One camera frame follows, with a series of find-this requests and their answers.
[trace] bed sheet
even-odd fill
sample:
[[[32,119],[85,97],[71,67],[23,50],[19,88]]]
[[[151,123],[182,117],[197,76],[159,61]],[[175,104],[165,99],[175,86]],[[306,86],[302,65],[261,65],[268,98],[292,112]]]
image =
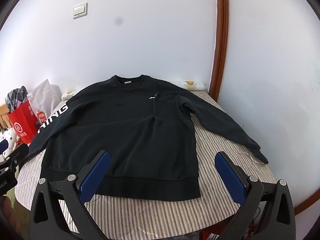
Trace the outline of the bed sheet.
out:
[[[204,91],[192,93],[221,109]],[[225,151],[248,175],[255,175],[263,182],[276,182],[268,166],[244,146],[207,131],[196,116],[192,115],[191,119],[195,126],[201,197],[164,202],[94,195],[85,206],[109,239],[147,240],[180,236],[206,228],[233,215],[239,205],[232,201],[214,167],[214,157],[219,151]],[[18,177],[16,199],[29,210],[40,179],[44,154],[45,150],[26,162]],[[70,230],[78,232],[65,202],[60,201],[60,205]]]

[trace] striped fabric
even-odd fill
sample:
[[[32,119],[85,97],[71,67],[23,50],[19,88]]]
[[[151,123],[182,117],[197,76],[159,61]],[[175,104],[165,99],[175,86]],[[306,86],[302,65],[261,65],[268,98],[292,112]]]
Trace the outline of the striped fabric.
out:
[[[193,93],[220,108],[204,91]],[[248,175],[256,175],[263,182],[276,182],[268,166],[244,146],[207,131],[194,115],[191,118],[196,130],[201,197],[164,202],[94,195],[85,206],[108,238],[140,240],[178,236],[206,228],[234,214],[239,206],[232,201],[214,167],[214,156],[219,151],[225,151]],[[22,167],[15,189],[16,199],[29,210],[44,153],[45,150]],[[64,201],[60,205],[70,229],[78,232]]]

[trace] crew neckline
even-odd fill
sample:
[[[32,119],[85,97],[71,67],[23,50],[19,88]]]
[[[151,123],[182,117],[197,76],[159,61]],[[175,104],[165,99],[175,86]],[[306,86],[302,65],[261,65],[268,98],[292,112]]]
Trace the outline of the crew neckline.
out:
[[[114,75],[113,80],[118,87],[121,87],[123,89],[135,89],[140,87],[143,84],[145,80],[145,75],[141,75],[139,77],[134,77],[134,78],[124,78],[124,77],[119,77],[117,75]]]

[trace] white circular logo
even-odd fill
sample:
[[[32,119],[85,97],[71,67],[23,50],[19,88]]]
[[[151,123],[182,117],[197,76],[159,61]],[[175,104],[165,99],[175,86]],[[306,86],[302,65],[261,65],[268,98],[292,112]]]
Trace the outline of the white circular logo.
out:
[[[21,125],[20,125],[19,123],[15,122],[15,123],[14,123],[14,127],[16,128],[16,130],[17,130],[18,132],[22,132],[22,127],[21,127]]]

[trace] light switch panel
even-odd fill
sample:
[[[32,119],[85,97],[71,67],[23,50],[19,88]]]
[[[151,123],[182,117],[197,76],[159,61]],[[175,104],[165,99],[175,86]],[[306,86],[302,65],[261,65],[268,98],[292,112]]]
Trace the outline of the light switch panel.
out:
[[[73,18],[79,18],[82,16],[87,15],[87,7],[88,7],[88,3],[84,3],[84,4],[79,4],[77,6],[73,7]]]

